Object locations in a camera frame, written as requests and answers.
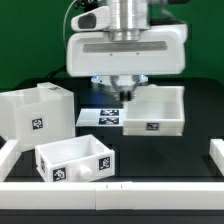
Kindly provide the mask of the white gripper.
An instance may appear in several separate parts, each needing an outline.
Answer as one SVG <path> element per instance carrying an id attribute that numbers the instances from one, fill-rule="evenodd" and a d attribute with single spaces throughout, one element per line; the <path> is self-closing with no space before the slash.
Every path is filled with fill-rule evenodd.
<path id="1" fill-rule="evenodd" d="M 133 75 L 127 91 L 132 100 L 140 75 L 180 74 L 185 68 L 186 24 L 159 25 L 140 33 L 138 41 L 112 42 L 108 32 L 83 32 L 70 37 L 66 67 L 71 76 L 111 76 L 118 100 L 125 99 L 118 76 Z"/>

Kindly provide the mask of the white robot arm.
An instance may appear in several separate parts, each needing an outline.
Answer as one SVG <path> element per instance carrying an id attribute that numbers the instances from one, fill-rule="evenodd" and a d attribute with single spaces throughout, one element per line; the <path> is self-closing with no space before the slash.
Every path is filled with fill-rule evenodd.
<path id="1" fill-rule="evenodd" d="M 99 0 L 104 4 L 71 20 L 66 49 L 71 76 L 101 76 L 118 99 L 129 101 L 143 75 L 185 68 L 188 27 L 166 5 L 188 0 Z"/>

